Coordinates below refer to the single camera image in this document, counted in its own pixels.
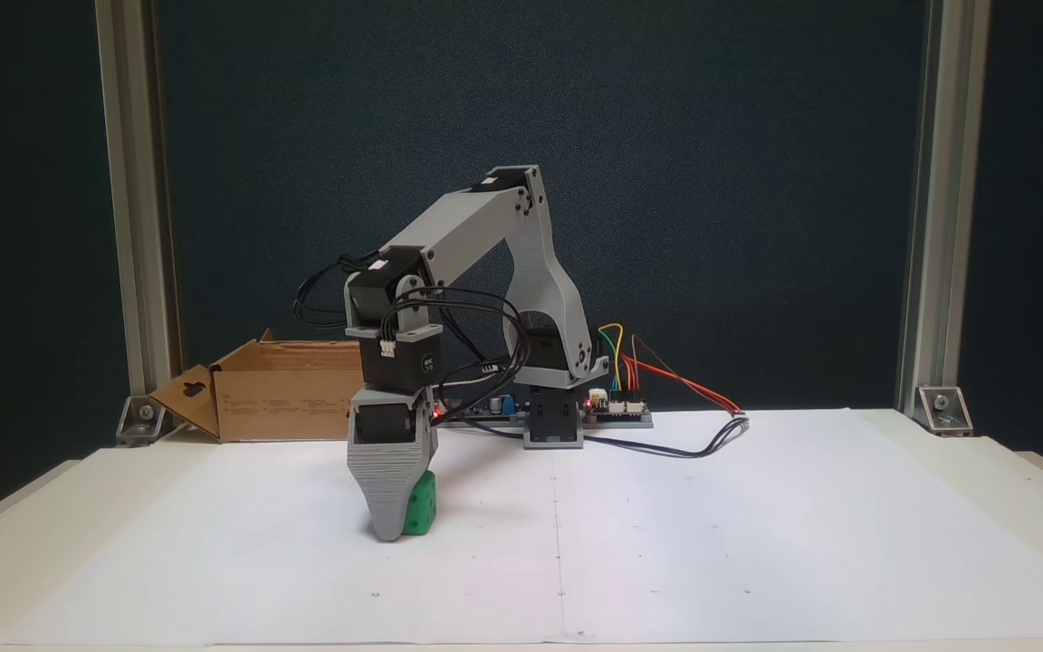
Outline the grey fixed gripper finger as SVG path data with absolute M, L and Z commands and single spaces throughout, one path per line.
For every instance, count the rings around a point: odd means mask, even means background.
M 423 475 L 421 448 L 351 448 L 347 466 L 368 505 L 375 535 L 401 537 L 411 490 Z

